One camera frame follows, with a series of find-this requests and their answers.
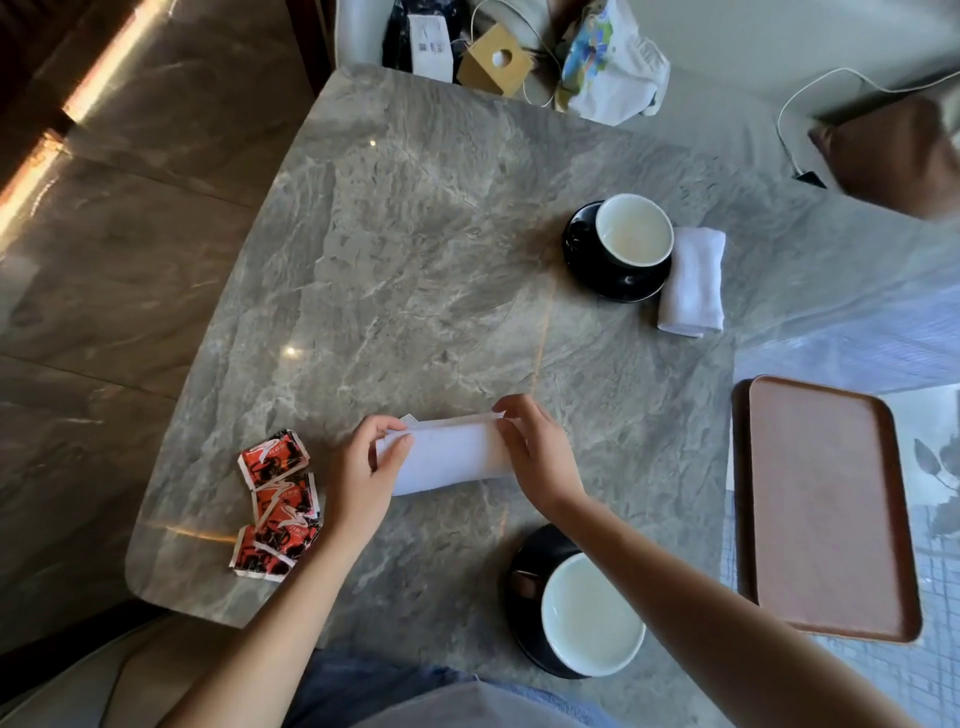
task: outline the black bag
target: black bag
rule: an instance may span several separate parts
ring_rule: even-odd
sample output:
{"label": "black bag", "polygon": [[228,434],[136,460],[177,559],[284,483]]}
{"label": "black bag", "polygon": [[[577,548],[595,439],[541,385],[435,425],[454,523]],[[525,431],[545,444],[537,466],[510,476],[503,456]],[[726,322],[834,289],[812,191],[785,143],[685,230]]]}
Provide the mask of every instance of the black bag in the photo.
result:
{"label": "black bag", "polygon": [[[407,15],[442,15],[452,43],[469,24],[470,7],[467,0],[394,0],[387,33],[383,37],[383,65],[410,73],[413,67],[410,62],[410,26]],[[453,51],[453,75],[456,77],[460,57],[467,44],[456,43],[450,47]]]}

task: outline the plastic bag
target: plastic bag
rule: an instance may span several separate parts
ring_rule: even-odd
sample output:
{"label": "plastic bag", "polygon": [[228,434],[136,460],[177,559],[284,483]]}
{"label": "plastic bag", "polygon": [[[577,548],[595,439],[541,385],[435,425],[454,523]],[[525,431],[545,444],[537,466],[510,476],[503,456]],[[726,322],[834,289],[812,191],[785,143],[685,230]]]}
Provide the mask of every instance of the plastic bag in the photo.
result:
{"label": "plastic bag", "polygon": [[670,61],[640,34],[628,0],[594,0],[570,43],[557,109],[616,126],[660,110]]}

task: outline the jeans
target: jeans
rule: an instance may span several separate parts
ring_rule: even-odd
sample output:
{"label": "jeans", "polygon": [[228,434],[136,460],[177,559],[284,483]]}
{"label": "jeans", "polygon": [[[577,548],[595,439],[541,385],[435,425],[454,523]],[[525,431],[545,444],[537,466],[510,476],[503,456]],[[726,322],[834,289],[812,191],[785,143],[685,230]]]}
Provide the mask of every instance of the jeans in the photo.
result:
{"label": "jeans", "polygon": [[[425,692],[480,680],[452,667],[399,667],[372,658],[315,650],[283,720],[283,728],[348,728]],[[602,708],[521,685],[485,681],[555,708],[588,728],[618,728]]]}

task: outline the charging cable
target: charging cable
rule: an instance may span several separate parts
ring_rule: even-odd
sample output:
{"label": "charging cable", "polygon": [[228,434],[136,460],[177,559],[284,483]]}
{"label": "charging cable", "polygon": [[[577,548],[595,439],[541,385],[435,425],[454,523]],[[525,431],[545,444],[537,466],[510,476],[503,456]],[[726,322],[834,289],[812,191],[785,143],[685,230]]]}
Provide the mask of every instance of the charging cable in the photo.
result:
{"label": "charging cable", "polygon": [[783,139],[783,133],[780,131],[780,121],[781,121],[781,119],[783,118],[783,112],[786,111],[786,108],[790,105],[790,102],[791,102],[791,101],[793,101],[795,98],[797,98],[798,96],[800,96],[800,94],[802,94],[804,91],[806,91],[806,90],[807,90],[808,88],[810,88],[812,85],[818,84],[818,83],[820,83],[823,79],[825,79],[827,76],[832,76],[834,73],[840,73],[841,71],[842,71],[842,72],[845,72],[845,73],[853,74],[853,75],[856,76],[858,79],[860,79],[860,81],[864,82],[865,84],[871,85],[873,88],[875,88],[877,91],[880,91],[881,93],[909,93],[909,92],[911,92],[911,91],[923,91],[925,88],[930,88],[930,87],[933,86],[933,85],[942,84],[944,81],[949,81],[949,80],[952,79],[954,76],[960,76],[960,71],[953,71],[953,73],[949,73],[949,74],[947,74],[946,76],[944,76],[942,79],[938,79],[937,81],[931,81],[929,84],[910,86],[910,87],[908,87],[908,88],[885,88],[884,86],[881,86],[880,84],[878,84],[878,83],[876,83],[876,82],[874,82],[874,81],[871,81],[870,79],[868,79],[866,76],[864,76],[864,75],[863,75],[862,73],[860,73],[859,71],[857,71],[857,70],[855,70],[855,69],[853,69],[853,68],[847,68],[846,66],[843,67],[843,68],[834,68],[833,70],[828,71],[827,73],[818,76],[818,77],[815,78],[813,81],[811,81],[809,84],[805,85],[805,86],[804,86],[803,88],[801,88],[799,91],[797,91],[796,93],[794,93],[793,96],[791,96],[789,99],[787,99],[787,100],[786,100],[786,103],[785,103],[783,106],[780,107],[780,113],[777,114],[777,139],[780,140],[780,146],[783,147],[783,151],[786,152],[787,157],[790,159],[790,164],[791,164],[791,166],[793,166],[793,171],[797,173],[797,176],[798,176],[798,177],[799,177],[801,174],[803,174],[804,172],[803,172],[803,170],[801,170],[801,168],[797,165],[797,161],[794,159],[793,153],[790,152],[790,147],[787,146],[786,141]]}

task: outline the folded towel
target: folded towel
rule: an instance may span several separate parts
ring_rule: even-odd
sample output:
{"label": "folded towel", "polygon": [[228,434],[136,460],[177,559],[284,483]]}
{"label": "folded towel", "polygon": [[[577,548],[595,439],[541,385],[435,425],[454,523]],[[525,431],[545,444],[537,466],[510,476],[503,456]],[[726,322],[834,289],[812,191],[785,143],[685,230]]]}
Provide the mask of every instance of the folded towel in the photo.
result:
{"label": "folded towel", "polygon": [[700,338],[723,330],[720,260],[727,235],[710,228],[677,228],[670,278],[660,293],[657,328]]}

